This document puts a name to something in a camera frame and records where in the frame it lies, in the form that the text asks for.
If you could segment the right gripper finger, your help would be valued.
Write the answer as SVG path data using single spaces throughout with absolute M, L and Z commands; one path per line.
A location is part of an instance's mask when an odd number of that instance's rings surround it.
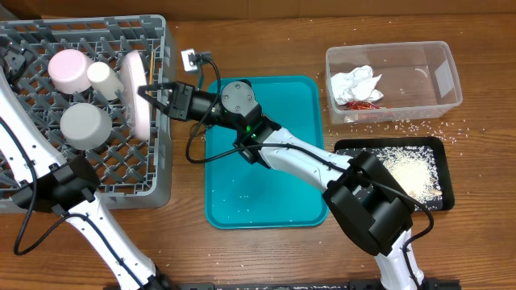
M 165 102 L 159 101 L 157 98 L 149 96 L 148 94 L 142 94 L 141 97 L 165 116 L 171 118 L 171 99 L 169 97 L 166 98 Z
M 176 82 L 165 82 L 153 85 L 141 85 L 138 88 L 138 94 L 141 97 L 148 95 L 148 92 L 160 91 L 160 90 L 174 90 L 177 87 Z

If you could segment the wooden chopstick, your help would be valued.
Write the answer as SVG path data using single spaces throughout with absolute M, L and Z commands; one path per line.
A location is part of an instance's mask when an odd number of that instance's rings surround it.
M 153 85 L 154 79 L 154 70 L 155 70 L 155 51 L 151 50 L 150 62 L 149 62 L 149 74 L 148 74 L 148 84 Z M 152 97 L 152 91 L 148 90 L 148 96 Z

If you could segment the large white plate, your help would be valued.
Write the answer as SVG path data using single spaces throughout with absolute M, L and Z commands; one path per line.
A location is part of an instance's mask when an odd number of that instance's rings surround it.
M 127 108 L 127 118 L 137 139 L 148 141 L 151 134 L 151 111 L 149 103 L 139 95 L 140 86 L 147 85 L 143 61 L 137 51 L 127 53 L 120 68 L 124 86 L 123 104 Z

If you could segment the white plastic cup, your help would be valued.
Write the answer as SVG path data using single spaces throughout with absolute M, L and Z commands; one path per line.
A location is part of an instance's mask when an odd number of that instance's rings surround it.
M 117 99 L 116 92 L 123 92 L 122 82 L 114 70 L 104 62 L 95 62 L 88 67 L 87 77 L 94 90 L 100 92 L 107 101 Z

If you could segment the grey bowl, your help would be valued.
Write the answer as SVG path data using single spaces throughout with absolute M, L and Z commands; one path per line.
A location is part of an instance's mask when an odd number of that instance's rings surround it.
M 103 145 L 110 137 L 110 115 L 89 103 L 70 106 L 60 118 L 60 131 L 67 143 L 77 150 Z

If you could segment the small pink bowl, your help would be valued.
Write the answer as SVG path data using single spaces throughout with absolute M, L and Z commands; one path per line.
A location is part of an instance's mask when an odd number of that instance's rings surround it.
M 83 52 L 65 49 L 50 59 L 48 73 L 58 91 L 66 94 L 82 93 L 91 86 L 87 71 L 92 63 Z

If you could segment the red snack wrapper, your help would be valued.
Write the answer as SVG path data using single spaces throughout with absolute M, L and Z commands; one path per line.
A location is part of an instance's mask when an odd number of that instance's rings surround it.
M 393 113 L 387 112 L 386 107 L 380 107 L 367 101 L 349 101 L 344 105 L 347 113 L 345 122 L 383 122 L 385 118 L 392 118 Z

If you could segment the white napkin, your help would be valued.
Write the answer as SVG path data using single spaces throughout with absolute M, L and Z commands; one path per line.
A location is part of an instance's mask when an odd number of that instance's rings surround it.
M 373 76 L 371 66 L 356 67 L 350 72 L 339 72 L 331 77 L 331 90 L 335 102 L 343 106 L 348 102 L 377 102 L 384 94 L 376 89 L 382 75 Z

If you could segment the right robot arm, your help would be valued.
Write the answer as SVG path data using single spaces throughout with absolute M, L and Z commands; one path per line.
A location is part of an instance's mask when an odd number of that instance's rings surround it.
M 306 143 L 263 113 L 249 81 L 207 93 L 183 82 L 142 85 L 140 97 L 171 119 L 236 131 L 232 153 L 289 173 L 317 188 L 342 231 L 373 256 L 385 289 L 421 289 L 412 252 L 412 213 L 424 205 L 406 194 L 373 154 L 339 155 Z

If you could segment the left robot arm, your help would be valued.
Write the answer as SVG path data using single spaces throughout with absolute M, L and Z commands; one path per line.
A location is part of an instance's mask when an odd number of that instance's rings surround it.
M 15 96 L 35 53 L 1 39 L 1 153 L 13 172 L 12 201 L 26 216 L 55 213 L 88 240 L 113 272 L 121 289 L 174 289 L 176 286 L 141 252 L 116 222 L 98 191 L 94 168 L 82 155 L 70 161 L 42 136 Z

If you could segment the grey dishwasher rack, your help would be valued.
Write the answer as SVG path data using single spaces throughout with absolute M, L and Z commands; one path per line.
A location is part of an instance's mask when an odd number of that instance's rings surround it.
M 176 45 L 163 16 L 158 14 L 99 18 L 3 21 L 1 37 L 35 53 L 19 80 L 15 93 L 35 126 L 67 160 L 80 155 L 60 131 L 63 113 L 77 103 L 106 111 L 112 120 L 105 144 L 85 151 L 98 174 L 100 193 L 111 209 L 155 208 L 170 198 L 172 140 L 169 120 L 151 112 L 148 141 L 134 135 L 127 108 L 120 99 L 107 101 L 92 88 L 71 95 L 58 91 L 48 73 L 50 59 L 65 49 L 75 49 L 92 61 L 101 61 L 118 73 L 123 57 L 137 51 L 148 77 L 151 50 L 155 51 L 153 83 L 176 77 Z

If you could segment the teal plastic tray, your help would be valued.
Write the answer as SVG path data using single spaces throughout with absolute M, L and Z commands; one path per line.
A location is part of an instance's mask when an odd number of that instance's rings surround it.
M 295 137 L 324 146 L 319 90 L 309 77 L 252 77 L 256 99 L 273 121 Z M 288 173 L 250 164 L 239 154 L 205 166 L 205 212 L 223 230 L 309 227 L 329 209 L 321 193 Z

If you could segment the clear plastic bin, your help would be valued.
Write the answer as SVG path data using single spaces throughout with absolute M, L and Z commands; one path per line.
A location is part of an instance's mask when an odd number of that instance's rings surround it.
M 367 67 L 383 97 L 371 109 L 352 108 L 336 84 Z M 376 43 L 329 48 L 326 52 L 327 102 L 334 124 L 439 118 L 463 102 L 459 74 L 443 41 Z

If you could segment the rice and food scraps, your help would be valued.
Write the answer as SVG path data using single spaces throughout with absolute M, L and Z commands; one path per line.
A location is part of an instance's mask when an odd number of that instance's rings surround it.
M 390 147 L 343 147 L 340 155 L 357 157 L 362 151 L 374 155 L 401 185 L 402 190 L 429 210 L 444 210 L 446 156 L 428 145 Z

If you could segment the black plastic tray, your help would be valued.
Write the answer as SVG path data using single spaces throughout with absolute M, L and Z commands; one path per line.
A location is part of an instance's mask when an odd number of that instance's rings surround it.
M 455 205 L 444 145 L 436 137 L 340 140 L 336 153 L 357 157 L 366 151 L 379 159 L 411 197 L 431 211 Z

